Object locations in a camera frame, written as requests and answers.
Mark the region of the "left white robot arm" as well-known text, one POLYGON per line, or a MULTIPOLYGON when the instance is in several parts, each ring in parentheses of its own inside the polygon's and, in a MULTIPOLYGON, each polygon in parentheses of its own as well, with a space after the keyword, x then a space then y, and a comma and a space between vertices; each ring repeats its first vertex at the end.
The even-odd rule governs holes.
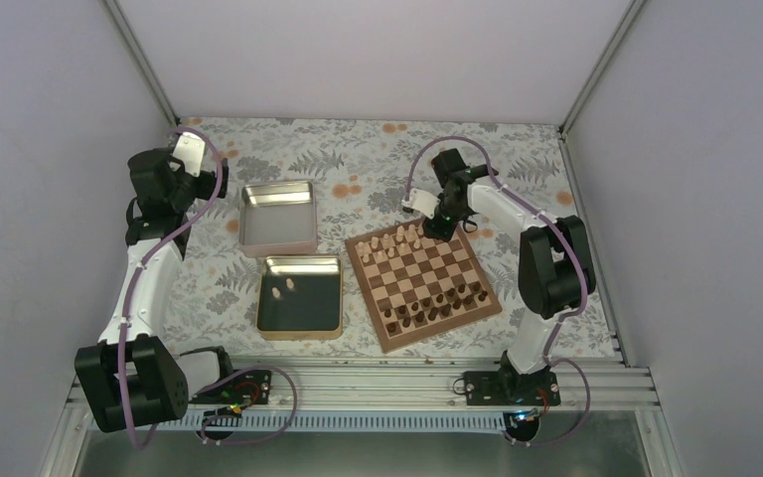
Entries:
POLYGON ((77 350, 76 376, 103 432, 182 417, 190 399, 183 368, 158 335, 189 241, 187 213, 197 200, 224 198, 229 165, 200 172, 172 148, 132 156, 135 197, 126 212, 127 270, 107 327, 77 350))

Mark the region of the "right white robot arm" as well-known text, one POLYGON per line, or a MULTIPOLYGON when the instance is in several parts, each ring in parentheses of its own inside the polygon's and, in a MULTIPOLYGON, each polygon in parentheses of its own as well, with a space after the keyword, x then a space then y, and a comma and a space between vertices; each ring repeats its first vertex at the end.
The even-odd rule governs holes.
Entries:
POLYGON ((518 289, 533 317, 521 322, 494 381, 505 401, 522 404, 552 385, 558 361, 550 351, 559 329, 585 309, 595 290, 585 224, 578 216, 557 217, 535 207, 502 183, 489 162, 469 166, 456 149, 440 152, 430 167, 440 193, 415 190, 407 196, 424 215, 427 237, 449 241, 459 225, 482 215, 517 241, 518 289))

